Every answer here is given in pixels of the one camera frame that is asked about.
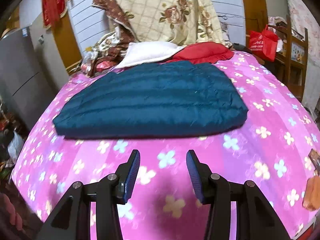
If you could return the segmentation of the teal puffer down jacket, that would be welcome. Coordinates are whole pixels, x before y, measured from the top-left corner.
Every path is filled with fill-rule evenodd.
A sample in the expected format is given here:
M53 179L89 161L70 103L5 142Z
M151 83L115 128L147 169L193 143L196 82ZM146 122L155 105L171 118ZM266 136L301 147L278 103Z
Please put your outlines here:
M187 138L241 127L248 108L228 76L210 63L144 63L108 73L53 119L72 139Z

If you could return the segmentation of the dark brown small box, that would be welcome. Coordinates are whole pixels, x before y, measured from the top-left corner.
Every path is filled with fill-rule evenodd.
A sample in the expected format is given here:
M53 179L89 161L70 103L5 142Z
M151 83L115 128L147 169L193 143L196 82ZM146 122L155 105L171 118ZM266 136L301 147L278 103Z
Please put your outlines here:
M319 156L319 153L312 148L308 154L308 157L309 157L312 165L315 168L314 174L319 176L320 175L320 156Z

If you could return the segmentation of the red shopping bag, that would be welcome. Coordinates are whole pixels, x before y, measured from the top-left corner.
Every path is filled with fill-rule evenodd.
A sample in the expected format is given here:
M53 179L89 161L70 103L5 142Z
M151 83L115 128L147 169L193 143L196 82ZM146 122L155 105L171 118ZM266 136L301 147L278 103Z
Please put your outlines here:
M278 36L268 29L268 25L265 25L262 32L251 30L249 33L249 49L264 61L275 60L277 44Z

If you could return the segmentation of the white folded cloth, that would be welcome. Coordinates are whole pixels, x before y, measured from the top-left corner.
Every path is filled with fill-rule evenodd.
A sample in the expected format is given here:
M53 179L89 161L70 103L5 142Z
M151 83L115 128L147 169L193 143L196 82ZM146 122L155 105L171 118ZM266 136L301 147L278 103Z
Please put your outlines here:
M165 41L130 42L125 57L115 66L115 69L163 61L169 59L183 49L184 46L178 46L174 43Z

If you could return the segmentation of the red pillow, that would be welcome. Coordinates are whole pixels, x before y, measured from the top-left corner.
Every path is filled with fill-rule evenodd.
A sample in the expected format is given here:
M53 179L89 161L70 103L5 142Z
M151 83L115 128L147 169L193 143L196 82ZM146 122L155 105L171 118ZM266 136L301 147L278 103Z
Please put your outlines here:
M189 61L198 63L217 63L217 61L230 60L234 52L222 44L215 42L201 42L187 45L184 49L173 55L167 62Z

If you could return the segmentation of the red hanging decoration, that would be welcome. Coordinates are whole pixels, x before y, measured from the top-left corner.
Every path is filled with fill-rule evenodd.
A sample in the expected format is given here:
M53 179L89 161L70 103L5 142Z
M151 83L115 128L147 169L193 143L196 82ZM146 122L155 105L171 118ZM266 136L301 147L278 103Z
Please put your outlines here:
M50 29L66 14L66 0L41 0L43 26Z

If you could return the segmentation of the grey refrigerator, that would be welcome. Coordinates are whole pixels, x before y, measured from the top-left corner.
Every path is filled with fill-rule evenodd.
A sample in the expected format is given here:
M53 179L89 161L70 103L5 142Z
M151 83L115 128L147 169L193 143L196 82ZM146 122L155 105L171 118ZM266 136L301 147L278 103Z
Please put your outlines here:
M1 38L1 98L31 130L54 99L31 41L29 28L14 29Z

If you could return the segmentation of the wooden chair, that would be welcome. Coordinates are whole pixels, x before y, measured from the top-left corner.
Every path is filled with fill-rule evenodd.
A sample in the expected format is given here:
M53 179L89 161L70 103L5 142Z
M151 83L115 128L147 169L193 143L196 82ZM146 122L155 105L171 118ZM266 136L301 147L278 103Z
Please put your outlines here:
M304 36L294 31L289 15L285 24L270 24L269 27L281 33L283 38L283 48L276 53L275 58L275 63L279 67L277 78L299 102L302 102L308 64L308 30L304 29Z

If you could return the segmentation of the pink floral bed sheet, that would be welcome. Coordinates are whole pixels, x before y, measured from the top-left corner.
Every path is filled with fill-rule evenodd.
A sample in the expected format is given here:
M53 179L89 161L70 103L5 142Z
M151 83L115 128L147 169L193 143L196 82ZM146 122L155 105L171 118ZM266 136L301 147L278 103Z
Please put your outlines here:
M240 129L210 137L155 140L66 140L52 120L64 104L93 80L78 74L59 91L35 124L17 160L12 179L41 220L47 219L75 181L99 181L141 155L132 198L119 206L125 239L203 239L208 206L195 197L185 158L199 160L229 181L254 181L276 210L290 236L313 213L302 206L313 176L308 158L319 149L319 130L287 87L256 59L236 52L217 66L235 85L248 107Z

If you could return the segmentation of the brown patterned blanket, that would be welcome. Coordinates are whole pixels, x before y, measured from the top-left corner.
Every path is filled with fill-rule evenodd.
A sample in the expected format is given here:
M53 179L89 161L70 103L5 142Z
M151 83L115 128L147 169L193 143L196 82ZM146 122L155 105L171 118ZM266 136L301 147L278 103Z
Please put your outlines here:
M125 57L129 43L136 41L129 19L116 0L93 0L93 6L104 11L110 32L98 40L81 62L81 71L89 77L117 66Z

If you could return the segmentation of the orange brown packet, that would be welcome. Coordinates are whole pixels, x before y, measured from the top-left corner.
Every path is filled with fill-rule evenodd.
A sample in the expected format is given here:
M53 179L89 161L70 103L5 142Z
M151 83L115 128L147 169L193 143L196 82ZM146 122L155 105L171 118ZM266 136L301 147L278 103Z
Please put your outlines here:
M308 211L315 211L320 207L319 185L319 176L313 176L307 181L306 191L303 198L303 207Z

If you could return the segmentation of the cream floral quilt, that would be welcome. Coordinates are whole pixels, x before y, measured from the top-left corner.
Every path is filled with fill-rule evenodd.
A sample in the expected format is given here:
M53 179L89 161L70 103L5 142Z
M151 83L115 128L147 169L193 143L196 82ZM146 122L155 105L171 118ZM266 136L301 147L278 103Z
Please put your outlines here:
M93 0L138 42L225 44L211 0Z

